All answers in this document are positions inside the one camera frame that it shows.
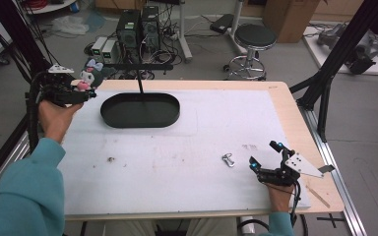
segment black wheel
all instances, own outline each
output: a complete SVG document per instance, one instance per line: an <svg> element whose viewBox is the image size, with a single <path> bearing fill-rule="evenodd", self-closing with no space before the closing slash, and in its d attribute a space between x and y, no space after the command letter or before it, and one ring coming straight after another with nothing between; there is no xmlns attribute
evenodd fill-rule
<svg viewBox="0 0 378 236"><path fill-rule="evenodd" d="M224 70L225 72L228 72L228 71L229 71L229 66L228 66L228 65L224 65L224 66L223 66L223 70Z"/></svg>

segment stool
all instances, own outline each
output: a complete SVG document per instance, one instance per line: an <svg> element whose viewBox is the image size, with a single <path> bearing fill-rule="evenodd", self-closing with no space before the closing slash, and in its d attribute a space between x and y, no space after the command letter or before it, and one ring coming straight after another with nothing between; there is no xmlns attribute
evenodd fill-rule
<svg viewBox="0 0 378 236"><path fill-rule="evenodd" d="M270 30L257 25L240 26L234 35L235 42L247 49L246 56L237 56L229 61L223 69L228 77L236 75L246 80L266 80L265 66L259 60L258 51L267 50L276 43L276 35Z"/></svg>

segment black oval tray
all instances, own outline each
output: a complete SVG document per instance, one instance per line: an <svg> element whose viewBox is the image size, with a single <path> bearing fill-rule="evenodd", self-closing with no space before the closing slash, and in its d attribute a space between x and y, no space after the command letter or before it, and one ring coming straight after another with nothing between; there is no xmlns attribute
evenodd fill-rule
<svg viewBox="0 0 378 236"><path fill-rule="evenodd" d="M162 128L176 122L180 104L167 93L124 92L107 99L100 114L113 128Z"/></svg>

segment person's left hand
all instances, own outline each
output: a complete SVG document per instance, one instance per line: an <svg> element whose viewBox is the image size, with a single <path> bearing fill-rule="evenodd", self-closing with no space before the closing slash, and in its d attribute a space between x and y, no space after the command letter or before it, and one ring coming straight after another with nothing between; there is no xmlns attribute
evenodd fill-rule
<svg viewBox="0 0 378 236"><path fill-rule="evenodd" d="M83 105L81 103L70 107L60 107L50 101L42 101L38 107L38 119L44 130L44 136L61 144L72 123L73 115Z"/></svg>

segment black stool seat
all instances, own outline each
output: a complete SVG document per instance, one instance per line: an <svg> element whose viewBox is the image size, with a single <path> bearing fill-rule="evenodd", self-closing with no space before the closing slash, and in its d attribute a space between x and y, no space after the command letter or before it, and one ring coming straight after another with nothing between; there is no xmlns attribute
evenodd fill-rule
<svg viewBox="0 0 378 236"><path fill-rule="evenodd" d="M240 46L266 50L276 42L276 35L270 30L257 25L244 25L237 28L234 38Z"/></svg>

